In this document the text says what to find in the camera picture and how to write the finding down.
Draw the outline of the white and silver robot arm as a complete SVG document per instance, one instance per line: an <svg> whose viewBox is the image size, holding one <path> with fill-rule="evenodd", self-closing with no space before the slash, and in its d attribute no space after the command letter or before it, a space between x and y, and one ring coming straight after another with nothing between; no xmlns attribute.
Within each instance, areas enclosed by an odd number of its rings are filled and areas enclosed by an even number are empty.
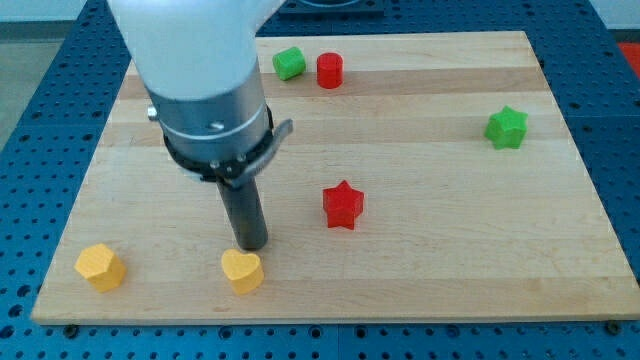
<svg viewBox="0 0 640 360"><path fill-rule="evenodd" d="M256 34L284 0L108 0L150 95L165 145L183 167L239 188L291 133L275 127Z"/></svg>

